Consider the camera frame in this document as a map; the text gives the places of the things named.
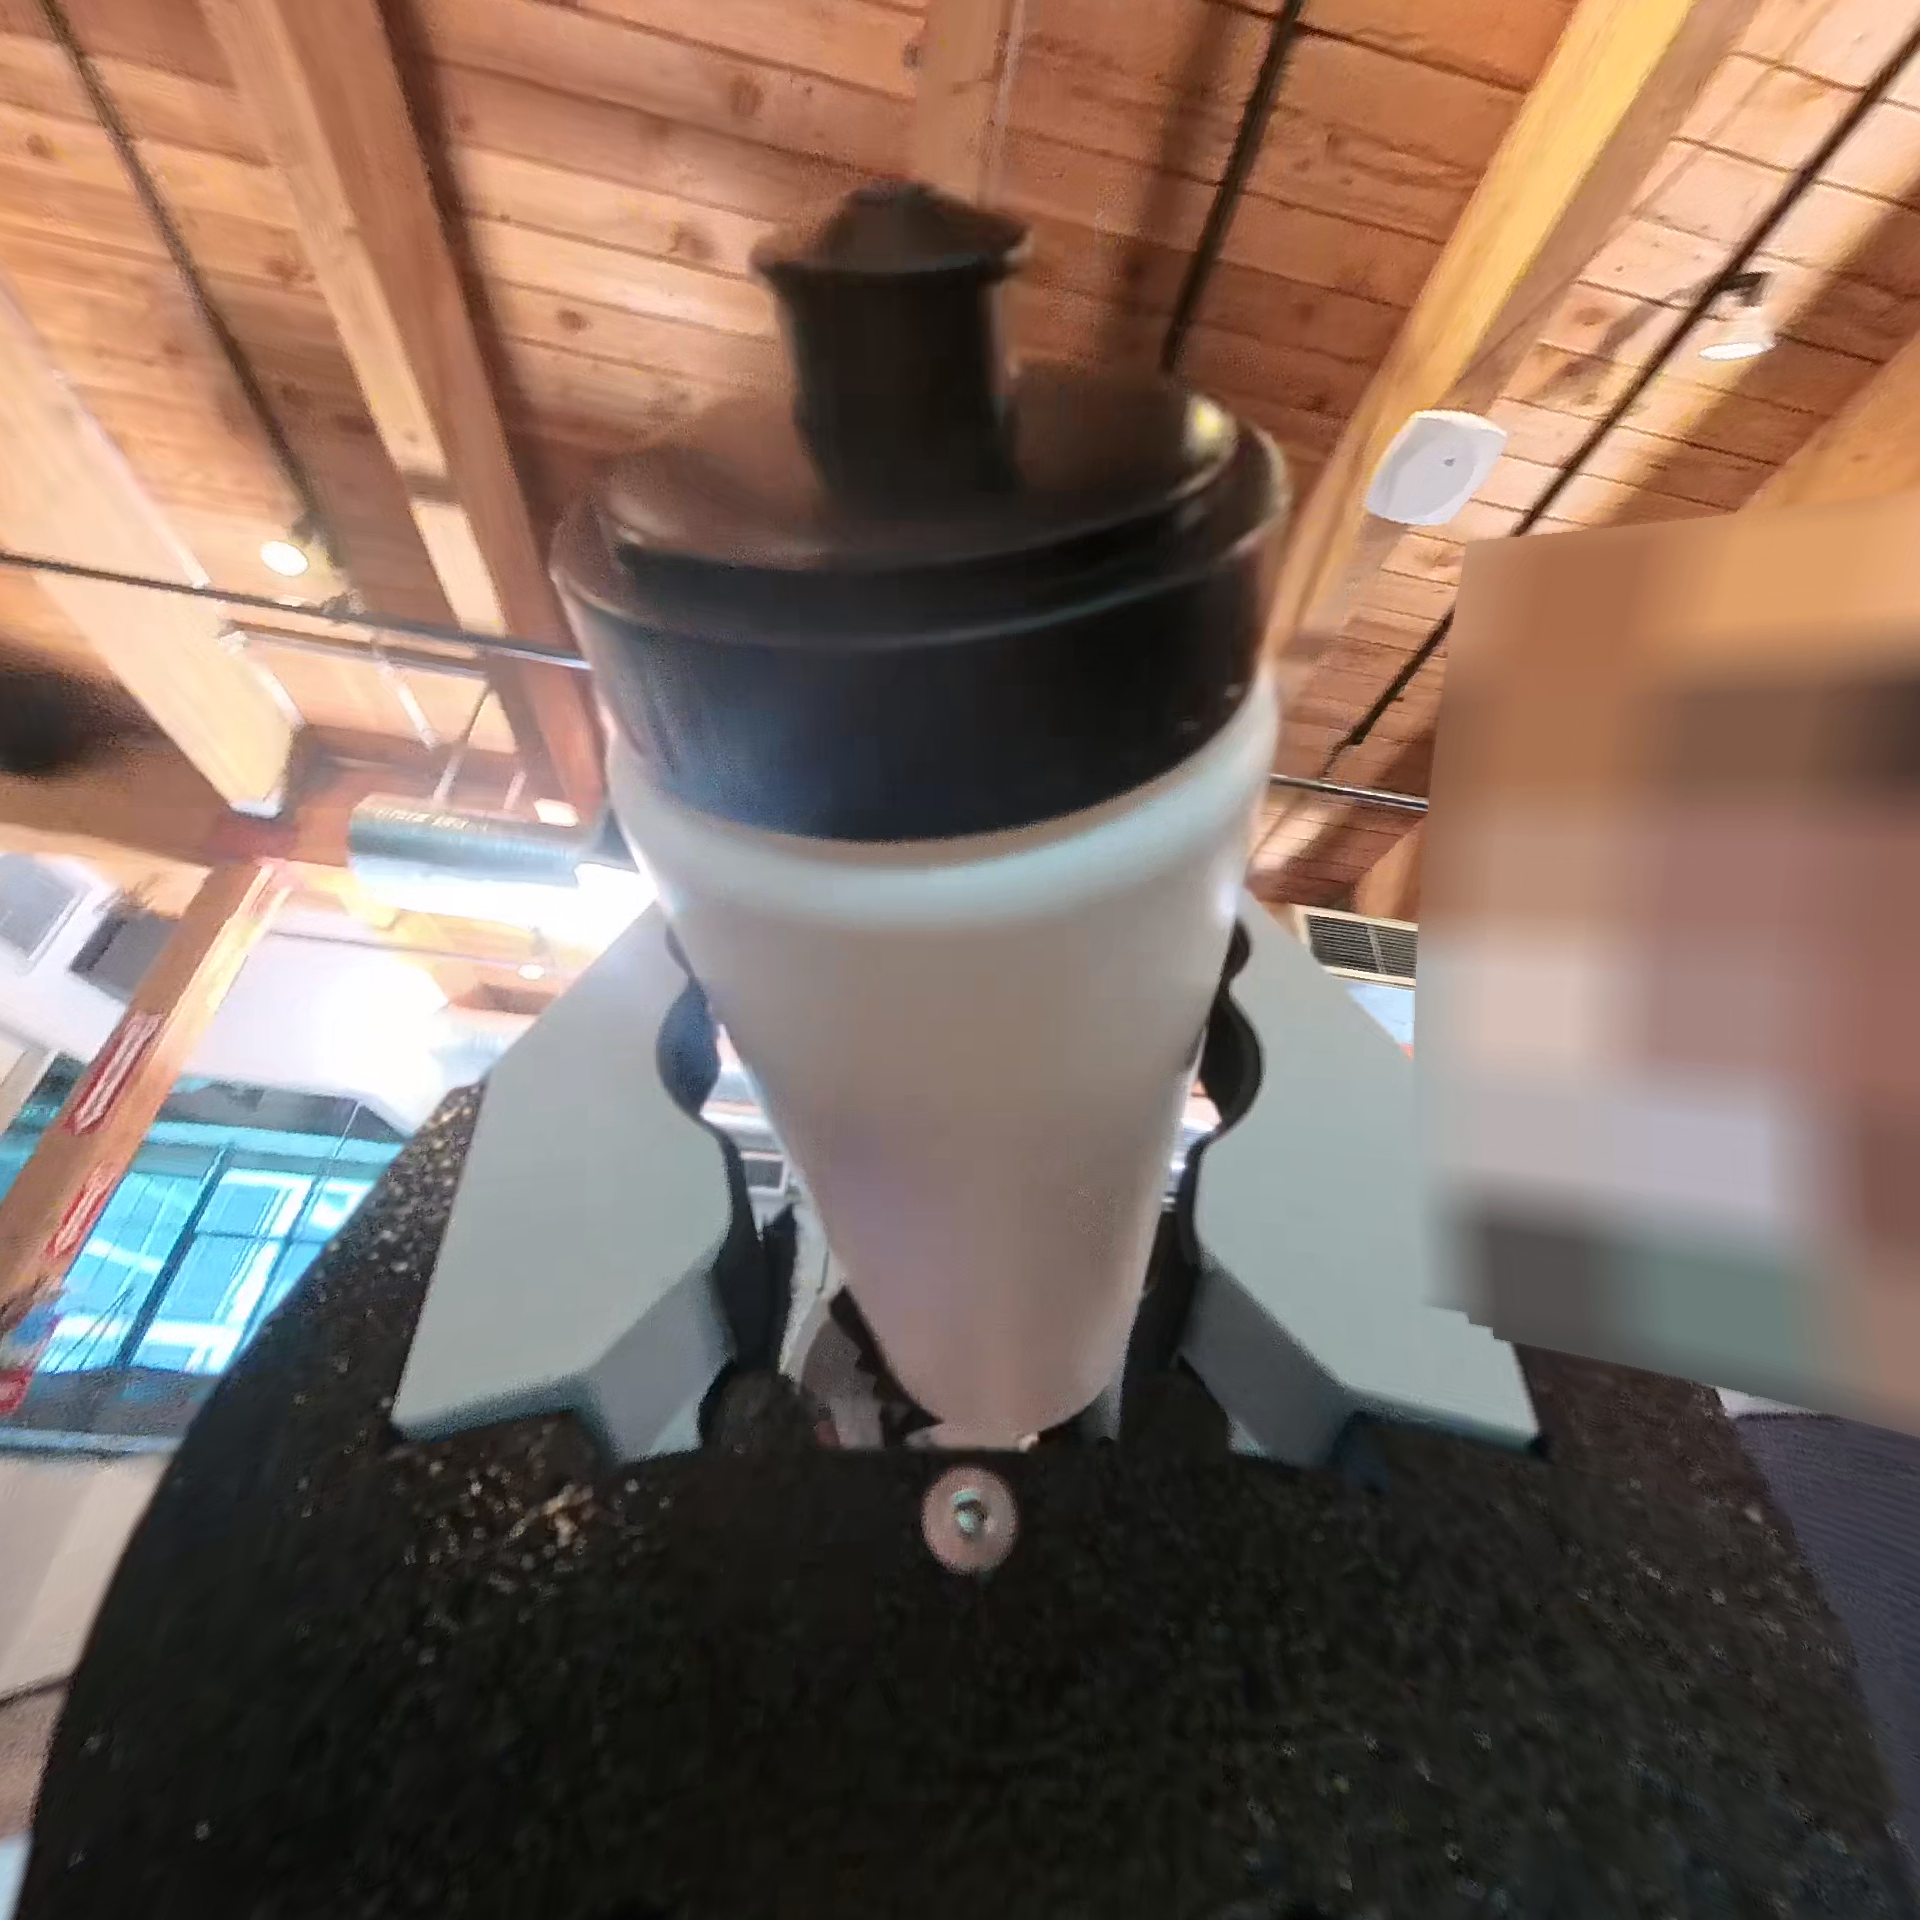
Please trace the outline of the wall vent grille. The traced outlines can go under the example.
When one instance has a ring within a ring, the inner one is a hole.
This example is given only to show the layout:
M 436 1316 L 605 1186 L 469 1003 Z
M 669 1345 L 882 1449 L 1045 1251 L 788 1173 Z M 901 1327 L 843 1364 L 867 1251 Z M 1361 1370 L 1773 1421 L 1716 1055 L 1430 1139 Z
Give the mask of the wall vent grille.
M 83 901 L 87 880 L 37 855 L 2 853 L 2 949 L 30 967 Z

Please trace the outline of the white ceiling sensor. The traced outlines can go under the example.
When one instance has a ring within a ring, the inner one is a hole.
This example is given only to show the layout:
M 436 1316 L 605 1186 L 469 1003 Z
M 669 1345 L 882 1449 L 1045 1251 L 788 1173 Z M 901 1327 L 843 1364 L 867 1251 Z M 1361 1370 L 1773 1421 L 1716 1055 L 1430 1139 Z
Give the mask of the white ceiling sensor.
M 1479 411 L 1415 411 L 1376 457 L 1361 508 L 1395 524 L 1445 524 L 1485 487 L 1505 441 L 1507 429 Z

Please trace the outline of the white vent grille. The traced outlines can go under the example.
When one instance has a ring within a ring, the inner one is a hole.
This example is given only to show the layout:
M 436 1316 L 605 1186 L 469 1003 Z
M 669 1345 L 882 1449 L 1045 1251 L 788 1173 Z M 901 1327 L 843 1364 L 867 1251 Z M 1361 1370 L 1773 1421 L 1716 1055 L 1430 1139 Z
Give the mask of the white vent grille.
M 1411 990 L 1420 964 L 1415 921 L 1292 905 L 1289 921 L 1304 945 L 1334 976 Z

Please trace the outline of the white bottle with black cap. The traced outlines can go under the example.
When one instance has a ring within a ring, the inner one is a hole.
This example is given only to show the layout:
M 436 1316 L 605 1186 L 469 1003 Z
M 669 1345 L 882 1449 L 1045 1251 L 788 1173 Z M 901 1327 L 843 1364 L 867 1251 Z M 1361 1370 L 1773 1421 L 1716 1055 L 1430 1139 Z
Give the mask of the white bottle with black cap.
M 1117 1376 L 1281 694 L 1271 437 L 1012 358 L 1024 224 L 906 179 L 771 236 L 790 389 L 565 511 L 606 793 L 906 1404 Z

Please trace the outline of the large silver air duct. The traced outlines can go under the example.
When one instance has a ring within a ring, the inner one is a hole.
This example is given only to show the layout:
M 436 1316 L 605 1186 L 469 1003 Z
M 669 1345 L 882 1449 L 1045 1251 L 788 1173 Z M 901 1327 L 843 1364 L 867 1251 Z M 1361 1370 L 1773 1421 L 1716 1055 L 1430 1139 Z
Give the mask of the large silver air duct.
M 371 793 L 350 808 L 345 850 L 364 880 L 569 887 L 599 831 Z

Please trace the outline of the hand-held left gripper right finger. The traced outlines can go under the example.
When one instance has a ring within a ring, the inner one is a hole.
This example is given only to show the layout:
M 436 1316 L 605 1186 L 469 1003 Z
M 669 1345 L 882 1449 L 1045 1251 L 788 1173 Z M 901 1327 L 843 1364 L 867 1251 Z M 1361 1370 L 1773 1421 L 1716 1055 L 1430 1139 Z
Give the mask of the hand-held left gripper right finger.
M 1162 1421 L 1295 1468 L 1404 1425 L 1536 1449 L 1507 1342 L 1437 1302 L 1415 1063 L 1261 901 L 1239 901 L 1189 1147 L 1117 1376 L 1117 1432 Z

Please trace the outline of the wooden post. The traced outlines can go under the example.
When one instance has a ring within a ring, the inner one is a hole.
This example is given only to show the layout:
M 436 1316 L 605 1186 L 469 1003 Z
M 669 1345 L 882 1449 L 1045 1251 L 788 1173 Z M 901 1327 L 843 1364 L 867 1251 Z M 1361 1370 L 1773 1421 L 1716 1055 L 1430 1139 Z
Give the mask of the wooden post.
M 274 857 L 219 864 L 2 1193 L 2 1339 L 22 1333 L 131 1167 L 188 1055 L 291 892 Z

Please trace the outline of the black wall speaker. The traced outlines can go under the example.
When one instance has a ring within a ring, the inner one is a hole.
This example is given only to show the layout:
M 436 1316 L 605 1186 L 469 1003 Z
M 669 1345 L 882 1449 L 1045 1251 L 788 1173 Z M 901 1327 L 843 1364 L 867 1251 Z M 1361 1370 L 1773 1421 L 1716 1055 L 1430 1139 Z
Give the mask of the black wall speaker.
M 180 916 L 117 897 L 76 945 L 69 974 L 113 1003 L 131 1003 L 176 931 Z

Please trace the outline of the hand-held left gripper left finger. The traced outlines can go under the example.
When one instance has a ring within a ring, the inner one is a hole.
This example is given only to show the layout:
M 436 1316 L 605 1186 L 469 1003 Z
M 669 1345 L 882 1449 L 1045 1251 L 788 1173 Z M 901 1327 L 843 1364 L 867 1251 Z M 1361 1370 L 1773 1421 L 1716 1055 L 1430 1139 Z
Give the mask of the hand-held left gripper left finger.
M 705 1121 L 708 995 L 654 905 L 548 1003 L 483 1102 L 394 1392 L 394 1425 L 575 1418 L 611 1461 L 694 1453 L 775 1370 L 788 1268 Z

